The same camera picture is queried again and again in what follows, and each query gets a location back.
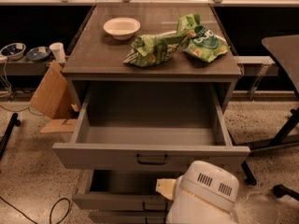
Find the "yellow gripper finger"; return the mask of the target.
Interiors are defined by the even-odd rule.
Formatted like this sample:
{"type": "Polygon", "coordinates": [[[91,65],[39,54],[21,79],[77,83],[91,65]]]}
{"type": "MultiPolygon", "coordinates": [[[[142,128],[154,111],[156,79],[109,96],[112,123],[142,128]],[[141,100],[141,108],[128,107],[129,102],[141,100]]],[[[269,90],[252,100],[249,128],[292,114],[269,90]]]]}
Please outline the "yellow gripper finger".
{"type": "Polygon", "coordinates": [[[166,199],[173,201],[175,197],[176,179],[161,178],[156,182],[156,191],[166,199]]]}

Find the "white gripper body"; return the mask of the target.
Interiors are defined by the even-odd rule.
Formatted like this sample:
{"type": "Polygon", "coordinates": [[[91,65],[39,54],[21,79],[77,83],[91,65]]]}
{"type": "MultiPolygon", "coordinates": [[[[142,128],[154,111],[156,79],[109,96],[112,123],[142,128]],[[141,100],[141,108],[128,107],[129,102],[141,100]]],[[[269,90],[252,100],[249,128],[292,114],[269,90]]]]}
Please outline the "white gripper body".
{"type": "Polygon", "coordinates": [[[175,187],[174,200],[183,193],[192,200],[198,198],[223,211],[231,212],[239,190],[239,181],[226,170],[205,161],[194,161],[180,176],[175,187]]]}

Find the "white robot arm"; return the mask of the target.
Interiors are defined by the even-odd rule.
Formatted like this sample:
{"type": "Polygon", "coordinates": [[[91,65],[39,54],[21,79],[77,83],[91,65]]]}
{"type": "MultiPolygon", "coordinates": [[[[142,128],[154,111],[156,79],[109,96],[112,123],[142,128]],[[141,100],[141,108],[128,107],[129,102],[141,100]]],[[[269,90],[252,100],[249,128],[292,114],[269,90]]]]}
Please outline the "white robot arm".
{"type": "Polygon", "coordinates": [[[239,181],[205,161],[194,161],[177,179],[160,178],[156,191],[172,205],[166,224],[237,224],[233,209],[239,181]]]}

